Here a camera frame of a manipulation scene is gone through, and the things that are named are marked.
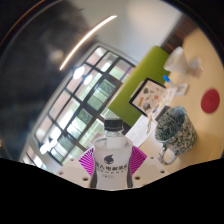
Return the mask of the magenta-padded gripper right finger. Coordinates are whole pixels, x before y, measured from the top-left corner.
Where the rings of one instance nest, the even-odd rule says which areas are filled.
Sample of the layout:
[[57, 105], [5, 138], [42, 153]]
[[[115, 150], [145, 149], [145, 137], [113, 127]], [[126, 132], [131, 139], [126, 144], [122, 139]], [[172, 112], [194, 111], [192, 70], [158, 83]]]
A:
[[147, 156], [137, 147], [132, 148], [129, 168], [134, 188], [146, 186], [167, 175], [157, 158]]

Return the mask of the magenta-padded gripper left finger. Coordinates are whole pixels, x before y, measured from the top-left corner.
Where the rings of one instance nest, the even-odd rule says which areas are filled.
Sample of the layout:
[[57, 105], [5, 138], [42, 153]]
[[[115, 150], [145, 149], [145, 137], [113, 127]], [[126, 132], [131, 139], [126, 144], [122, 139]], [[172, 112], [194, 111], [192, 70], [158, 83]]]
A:
[[93, 149], [89, 149], [78, 159], [70, 158], [56, 175], [81, 187], [89, 188], [93, 173]]

